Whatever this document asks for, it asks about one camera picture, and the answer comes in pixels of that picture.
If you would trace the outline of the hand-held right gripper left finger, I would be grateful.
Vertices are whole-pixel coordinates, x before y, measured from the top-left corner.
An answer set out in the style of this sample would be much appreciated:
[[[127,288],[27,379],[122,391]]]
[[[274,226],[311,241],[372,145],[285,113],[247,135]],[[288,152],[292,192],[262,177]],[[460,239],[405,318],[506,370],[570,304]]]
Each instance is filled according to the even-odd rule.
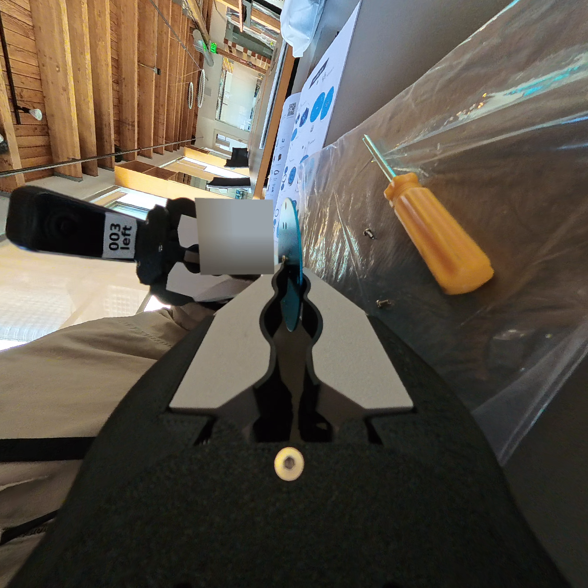
[[[254,283],[216,312],[169,409],[180,415],[233,423],[246,440],[282,440],[282,379],[271,333],[281,322],[273,274]]]

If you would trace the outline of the orange-handled screwdriver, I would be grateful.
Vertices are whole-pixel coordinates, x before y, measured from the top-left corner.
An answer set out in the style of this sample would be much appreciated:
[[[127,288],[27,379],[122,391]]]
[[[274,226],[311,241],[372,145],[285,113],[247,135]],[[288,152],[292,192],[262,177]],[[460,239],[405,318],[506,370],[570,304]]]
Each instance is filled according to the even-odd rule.
[[[494,276],[489,258],[431,190],[413,172],[397,175],[372,139],[362,140],[389,181],[388,204],[445,294],[469,293],[489,282]]]

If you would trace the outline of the long metal ceiling pipe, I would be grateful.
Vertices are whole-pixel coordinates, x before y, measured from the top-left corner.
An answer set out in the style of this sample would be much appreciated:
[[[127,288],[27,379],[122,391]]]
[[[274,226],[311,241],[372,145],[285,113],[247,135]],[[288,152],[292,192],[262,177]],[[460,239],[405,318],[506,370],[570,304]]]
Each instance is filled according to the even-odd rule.
[[[88,157],[88,158],[73,158],[73,159],[68,159],[68,160],[64,160],[64,161],[60,161],[60,162],[53,162],[53,163],[49,163],[49,164],[27,166],[24,168],[19,168],[19,169],[14,169],[14,170],[9,170],[9,171],[1,171],[1,179],[11,178],[13,176],[17,176],[20,174],[47,171],[47,170],[51,170],[51,169],[55,169],[55,168],[60,168],[63,166],[90,163],[90,162],[98,161],[101,159],[116,158],[117,156],[122,157],[124,155],[132,154],[132,153],[138,154],[140,151],[146,151],[147,149],[152,149],[154,151],[156,148],[165,148],[167,146],[182,145],[184,143],[191,143],[193,139],[195,139],[195,137],[189,138],[189,139],[184,139],[184,140],[182,139],[182,140],[177,140],[177,141],[172,141],[172,142],[160,143],[158,145],[152,145],[152,146],[144,147],[144,148],[136,148],[136,149],[126,150],[126,151],[115,151],[115,152],[100,154],[100,155],[92,156],[92,157]]]

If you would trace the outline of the clear plastic bag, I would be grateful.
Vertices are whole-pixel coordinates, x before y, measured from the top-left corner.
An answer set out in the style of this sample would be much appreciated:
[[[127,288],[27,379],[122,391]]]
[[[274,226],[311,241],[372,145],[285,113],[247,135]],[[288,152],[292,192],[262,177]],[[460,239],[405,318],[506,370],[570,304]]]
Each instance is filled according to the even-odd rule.
[[[442,292],[364,135],[444,204],[491,281]],[[430,364],[505,464],[587,353],[587,1],[512,2],[299,177],[305,265]]]

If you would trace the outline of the large grid window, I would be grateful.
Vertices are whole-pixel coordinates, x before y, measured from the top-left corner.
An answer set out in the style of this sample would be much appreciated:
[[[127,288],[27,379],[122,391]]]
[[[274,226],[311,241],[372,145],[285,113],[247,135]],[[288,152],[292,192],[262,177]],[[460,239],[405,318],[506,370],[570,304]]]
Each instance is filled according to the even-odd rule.
[[[158,195],[146,194],[134,190],[116,189],[105,195],[92,199],[92,203],[114,210],[115,212],[145,220],[148,212],[156,205],[166,205],[178,199],[166,199]]]

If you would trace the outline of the white instruction booklet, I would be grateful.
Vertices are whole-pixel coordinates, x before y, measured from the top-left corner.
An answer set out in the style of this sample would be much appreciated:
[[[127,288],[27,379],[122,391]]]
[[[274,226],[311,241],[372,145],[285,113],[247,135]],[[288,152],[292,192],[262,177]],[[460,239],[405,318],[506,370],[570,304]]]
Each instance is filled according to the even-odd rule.
[[[280,231],[279,217],[283,201],[290,198],[298,212],[304,208],[304,198],[300,195],[298,187],[300,167],[307,158],[325,145],[360,6],[361,2],[358,2],[345,25],[318,59],[302,91],[295,95],[294,113],[286,117],[285,146],[288,150],[277,165],[277,180],[272,180],[268,184],[268,195],[275,201],[275,242]]]

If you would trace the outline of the white plastic wrapped item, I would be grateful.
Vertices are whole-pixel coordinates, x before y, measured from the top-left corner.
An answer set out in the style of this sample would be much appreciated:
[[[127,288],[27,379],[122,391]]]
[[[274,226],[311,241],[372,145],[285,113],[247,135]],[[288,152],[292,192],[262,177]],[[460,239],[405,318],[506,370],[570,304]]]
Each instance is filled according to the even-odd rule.
[[[294,58],[302,57],[317,30],[325,1],[285,1],[281,12],[281,35]]]

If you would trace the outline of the tan roller blind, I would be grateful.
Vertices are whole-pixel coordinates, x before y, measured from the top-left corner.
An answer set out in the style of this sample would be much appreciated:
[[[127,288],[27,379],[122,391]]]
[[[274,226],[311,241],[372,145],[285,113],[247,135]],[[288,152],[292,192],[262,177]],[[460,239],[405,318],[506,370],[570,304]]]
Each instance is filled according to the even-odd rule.
[[[23,251],[1,243],[1,348],[85,321],[134,315],[148,287],[130,263]]]

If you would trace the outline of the blue round metal plate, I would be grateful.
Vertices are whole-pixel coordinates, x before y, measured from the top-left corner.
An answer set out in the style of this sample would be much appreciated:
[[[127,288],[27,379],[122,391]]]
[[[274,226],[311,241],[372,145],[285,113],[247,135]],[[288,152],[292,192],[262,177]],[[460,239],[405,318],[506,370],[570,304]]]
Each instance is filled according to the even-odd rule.
[[[286,328],[293,332],[300,318],[303,290],[302,242],[296,205],[284,198],[277,229],[277,256],[282,269],[282,317]]]

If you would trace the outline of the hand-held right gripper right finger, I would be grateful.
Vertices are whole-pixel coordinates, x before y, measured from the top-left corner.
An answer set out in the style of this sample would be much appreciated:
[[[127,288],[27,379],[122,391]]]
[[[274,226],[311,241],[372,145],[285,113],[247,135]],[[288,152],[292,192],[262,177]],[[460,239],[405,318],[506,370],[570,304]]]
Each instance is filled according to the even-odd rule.
[[[414,404],[366,313],[303,271],[310,337],[299,403],[302,436],[337,436],[349,421],[409,413]]]

